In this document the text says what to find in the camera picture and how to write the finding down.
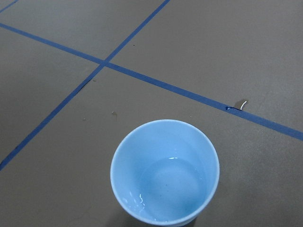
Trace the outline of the light blue plastic cup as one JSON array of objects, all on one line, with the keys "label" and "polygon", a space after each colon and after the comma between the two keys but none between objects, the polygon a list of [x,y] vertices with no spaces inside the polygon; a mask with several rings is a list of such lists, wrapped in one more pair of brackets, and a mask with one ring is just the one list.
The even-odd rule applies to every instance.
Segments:
[{"label": "light blue plastic cup", "polygon": [[220,164],[208,137],[172,119],[145,123],[118,145],[110,182],[120,206],[144,223],[181,227],[213,198]]}]

